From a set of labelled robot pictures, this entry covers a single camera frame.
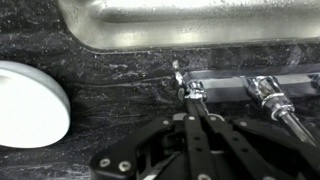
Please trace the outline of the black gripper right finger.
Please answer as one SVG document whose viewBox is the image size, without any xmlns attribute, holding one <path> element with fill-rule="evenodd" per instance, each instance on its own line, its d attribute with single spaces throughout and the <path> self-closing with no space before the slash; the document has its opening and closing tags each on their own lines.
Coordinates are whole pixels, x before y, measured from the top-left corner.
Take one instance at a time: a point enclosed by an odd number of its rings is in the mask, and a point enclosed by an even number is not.
<svg viewBox="0 0 320 180">
<path fill-rule="evenodd" d="M 240 179 L 320 180 L 318 148 L 270 132 L 258 123 L 229 124 L 221 116 L 207 113 L 201 100 L 196 101 L 196 110 L 210 150 L 225 151 L 228 164 Z"/>
</svg>

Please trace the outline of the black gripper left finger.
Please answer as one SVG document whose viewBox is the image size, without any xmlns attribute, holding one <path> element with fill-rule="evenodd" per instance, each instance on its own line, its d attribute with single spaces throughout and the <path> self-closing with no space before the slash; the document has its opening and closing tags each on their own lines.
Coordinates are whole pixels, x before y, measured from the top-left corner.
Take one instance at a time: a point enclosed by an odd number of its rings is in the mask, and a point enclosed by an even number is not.
<svg viewBox="0 0 320 180">
<path fill-rule="evenodd" d="M 199 100 L 176 119 L 157 118 L 89 163 L 91 180 L 213 180 L 211 151 Z"/>
</svg>

